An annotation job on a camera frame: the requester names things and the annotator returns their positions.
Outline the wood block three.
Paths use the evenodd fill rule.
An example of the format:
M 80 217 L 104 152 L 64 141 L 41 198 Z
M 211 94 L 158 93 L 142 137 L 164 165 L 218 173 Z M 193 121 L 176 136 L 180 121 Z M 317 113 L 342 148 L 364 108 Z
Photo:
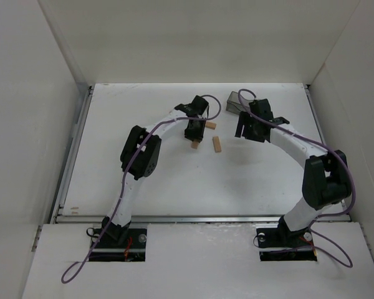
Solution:
M 213 123 L 213 122 L 209 122 L 209 121 L 207 121 L 207 122 L 205 123 L 205 127 L 208 128 L 208 129 L 210 129 L 210 130 L 215 130 L 215 129 L 216 129 L 216 126 L 217 126 L 217 124 L 215 124 L 215 123 Z

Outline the wood block four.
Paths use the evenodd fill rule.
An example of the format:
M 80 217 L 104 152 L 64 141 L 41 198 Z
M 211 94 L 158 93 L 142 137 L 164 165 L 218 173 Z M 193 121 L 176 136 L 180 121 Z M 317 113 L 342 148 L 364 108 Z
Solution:
M 220 153 L 222 151 L 219 136 L 214 136 L 213 137 L 213 146 L 214 146 L 214 152 L 215 153 Z

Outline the dark transparent plastic bin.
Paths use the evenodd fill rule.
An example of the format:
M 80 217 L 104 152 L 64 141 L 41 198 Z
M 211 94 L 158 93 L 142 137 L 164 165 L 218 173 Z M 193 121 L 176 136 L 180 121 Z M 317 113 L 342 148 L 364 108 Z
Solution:
M 241 98 L 242 103 L 239 101 L 237 92 L 232 91 L 226 102 L 226 111 L 238 115 L 240 112 L 246 111 L 245 108 L 249 107 L 250 100 Z

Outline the wood block one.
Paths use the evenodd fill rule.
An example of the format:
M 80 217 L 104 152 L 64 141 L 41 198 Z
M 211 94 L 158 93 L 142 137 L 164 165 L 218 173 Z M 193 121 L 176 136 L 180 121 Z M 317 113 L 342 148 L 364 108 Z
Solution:
M 199 146 L 199 144 L 200 144 L 200 142 L 199 142 L 199 141 L 197 141 L 197 140 L 194 140 L 194 141 L 192 142 L 192 144 L 191 144 L 191 147 L 192 147 L 193 149 L 197 149 L 197 148 L 198 148 L 198 146 Z

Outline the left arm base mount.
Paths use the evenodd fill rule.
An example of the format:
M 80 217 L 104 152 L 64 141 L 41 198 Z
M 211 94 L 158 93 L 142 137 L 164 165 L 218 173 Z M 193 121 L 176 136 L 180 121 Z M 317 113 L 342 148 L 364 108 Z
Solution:
M 105 234 L 89 254 L 89 262 L 144 262 L 147 228 L 128 229 L 123 242 L 118 244 Z

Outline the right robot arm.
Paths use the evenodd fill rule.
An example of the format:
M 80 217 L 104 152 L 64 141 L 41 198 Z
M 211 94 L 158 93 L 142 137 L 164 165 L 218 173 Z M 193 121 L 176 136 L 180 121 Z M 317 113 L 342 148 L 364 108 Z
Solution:
M 268 100 L 249 103 L 249 110 L 239 114 L 235 135 L 277 146 L 303 169 L 301 199 L 279 219 L 277 227 L 257 230 L 260 248 L 304 245 L 314 221 L 351 195 L 345 154 L 302 136 L 284 117 L 274 117 Z

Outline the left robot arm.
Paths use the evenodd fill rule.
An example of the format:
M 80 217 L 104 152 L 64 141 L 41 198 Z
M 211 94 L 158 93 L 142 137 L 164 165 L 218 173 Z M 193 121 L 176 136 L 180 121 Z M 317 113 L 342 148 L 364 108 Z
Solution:
M 203 139 L 209 119 L 207 96 L 195 96 L 192 102 L 179 104 L 161 120 L 149 126 L 135 125 L 130 130 L 120 154 L 122 180 L 119 195 L 102 220 L 102 235 L 121 245 L 127 238 L 132 219 L 132 205 L 143 181 L 153 174 L 158 164 L 162 143 L 176 133 L 190 141 Z

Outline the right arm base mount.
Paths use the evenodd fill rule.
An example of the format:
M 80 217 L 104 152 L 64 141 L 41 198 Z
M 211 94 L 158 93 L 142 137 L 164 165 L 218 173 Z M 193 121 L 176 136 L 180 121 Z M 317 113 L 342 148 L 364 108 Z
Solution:
M 258 227 L 253 240 L 261 262 L 317 261 L 312 234 L 306 229 L 284 235 L 278 227 Z

